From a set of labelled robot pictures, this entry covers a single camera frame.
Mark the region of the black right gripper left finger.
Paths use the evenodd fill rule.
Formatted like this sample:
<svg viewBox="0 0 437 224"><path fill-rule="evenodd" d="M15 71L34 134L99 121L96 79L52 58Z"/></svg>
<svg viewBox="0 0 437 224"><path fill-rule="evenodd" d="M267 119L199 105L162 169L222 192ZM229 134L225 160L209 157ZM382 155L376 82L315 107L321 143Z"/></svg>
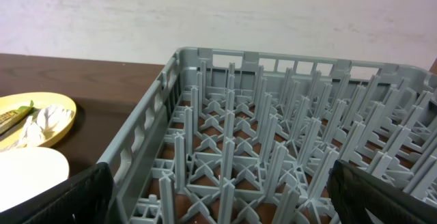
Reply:
<svg viewBox="0 0 437 224"><path fill-rule="evenodd" d="M1 224L104 223L113 192L107 163L97 163L1 213Z"/></svg>

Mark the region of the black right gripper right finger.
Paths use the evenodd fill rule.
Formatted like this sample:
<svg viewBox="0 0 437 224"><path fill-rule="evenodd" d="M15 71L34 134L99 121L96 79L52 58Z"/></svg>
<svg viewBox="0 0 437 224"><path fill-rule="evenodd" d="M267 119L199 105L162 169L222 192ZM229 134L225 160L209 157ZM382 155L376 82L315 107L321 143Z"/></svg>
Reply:
<svg viewBox="0 0 437 224"><path fill-rule="evenodd" d="M436 208L344 161L329 171L327 191L342 223L435 223Z"/></svg>

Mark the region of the pale pink bowl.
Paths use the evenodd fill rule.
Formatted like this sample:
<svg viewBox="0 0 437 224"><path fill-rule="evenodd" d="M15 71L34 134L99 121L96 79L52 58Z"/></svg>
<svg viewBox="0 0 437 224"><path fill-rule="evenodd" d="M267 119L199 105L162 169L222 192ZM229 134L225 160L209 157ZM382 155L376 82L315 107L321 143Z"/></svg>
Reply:
<svg viewBox="0 0 437 224"><path fill-rule="evenodd" d="M1 153L1 211L21 204L68 179L67 158L51 148Z"/></svg>

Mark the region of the white tissue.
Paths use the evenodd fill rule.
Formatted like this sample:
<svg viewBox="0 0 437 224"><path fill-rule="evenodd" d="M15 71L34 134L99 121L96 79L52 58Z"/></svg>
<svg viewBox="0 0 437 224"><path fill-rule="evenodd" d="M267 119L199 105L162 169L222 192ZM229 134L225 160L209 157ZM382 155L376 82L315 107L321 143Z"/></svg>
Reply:
<svg viewBox="0 0 437 224"><path fill-rule="evenodd" d="M65 130L73 120L73 116L73 110L65 109L60 104L52 104L40 109L25 120L18 140L1 149L1 151L40 146L47 142L49 138L53 138L56 134Z"/></svg>

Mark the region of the yellow round plate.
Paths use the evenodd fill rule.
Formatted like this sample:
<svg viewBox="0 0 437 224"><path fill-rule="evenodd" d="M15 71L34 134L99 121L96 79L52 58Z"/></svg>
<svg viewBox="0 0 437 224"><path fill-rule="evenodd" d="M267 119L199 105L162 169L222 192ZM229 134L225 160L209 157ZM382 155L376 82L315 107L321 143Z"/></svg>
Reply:
<svg viewBox="0 0 437 224"><path fill-rule="evenodd" d="M65 109L73 110L74 116L73 120L67 125L65 130L61 131L59 134L56 134L53 138L49 138L47 142L43 143L40 146L36 147L46 147L49 148L59 142L71 129L74 119L76 116L76 104L75 102L63 95L52 92L27 92L21 94L13 94L9 96L1 97L1 114L17 109L21 106L28 105L30 101L33 101L33 109L23 120L13 126L4 134L1 134L1 149L5 148L8 145L11 145L15 140L18 140L20 133L23 130L23 126L25 124L25 120L34 113L38 112L40 109L48 107L52 104L60 104Z"/></svg>

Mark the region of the green snack wrapper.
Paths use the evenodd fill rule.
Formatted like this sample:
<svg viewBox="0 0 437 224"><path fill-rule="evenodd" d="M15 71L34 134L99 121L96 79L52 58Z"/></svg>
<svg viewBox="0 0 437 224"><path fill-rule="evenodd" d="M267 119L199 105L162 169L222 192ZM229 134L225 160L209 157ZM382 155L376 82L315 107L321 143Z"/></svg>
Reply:
<svg viewBox="0 0 437 224"><path fill-rule="evenodd" d="M1 114L1 128L0 133L4 134L21 120L23 120L33 109L33 101L28 105L21 106L17 109L7 111Z"/></svg>

